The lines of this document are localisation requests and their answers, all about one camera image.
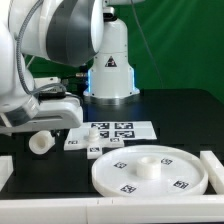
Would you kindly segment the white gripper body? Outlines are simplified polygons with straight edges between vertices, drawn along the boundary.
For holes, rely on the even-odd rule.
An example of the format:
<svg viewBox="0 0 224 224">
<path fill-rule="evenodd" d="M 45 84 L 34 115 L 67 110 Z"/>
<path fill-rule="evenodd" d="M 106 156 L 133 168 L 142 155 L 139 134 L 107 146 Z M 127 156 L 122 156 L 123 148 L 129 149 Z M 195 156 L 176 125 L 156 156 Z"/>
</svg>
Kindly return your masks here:
<svg viewBox="0 0 224 224">
<path fill-rule="evenodd" d="M 30 121 L 14 127 L 0 125 L 0 134 L 70 129 L 80 127 L 82 123 L 83 109 L 77 99 L 46 100 Z"/>
</svg>

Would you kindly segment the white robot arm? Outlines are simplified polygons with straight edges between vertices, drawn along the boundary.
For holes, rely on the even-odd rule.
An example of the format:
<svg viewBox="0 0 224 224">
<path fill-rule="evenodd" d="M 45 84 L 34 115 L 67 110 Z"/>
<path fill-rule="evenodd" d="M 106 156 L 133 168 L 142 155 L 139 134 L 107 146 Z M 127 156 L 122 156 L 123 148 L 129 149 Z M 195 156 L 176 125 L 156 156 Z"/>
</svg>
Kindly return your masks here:
<svg viewBox="0 0 224 224">
<path fill-rule="evenodd" d="M 61 83 L 38 85 L 25 55 L 79 67 L 87 100 L 119 105 L 139 94 L 128 63 L 127 27 L 115 5 L 143 0 L 0 0 L 0 133 L 77 128 L 80 100 Z"/>
</svg>

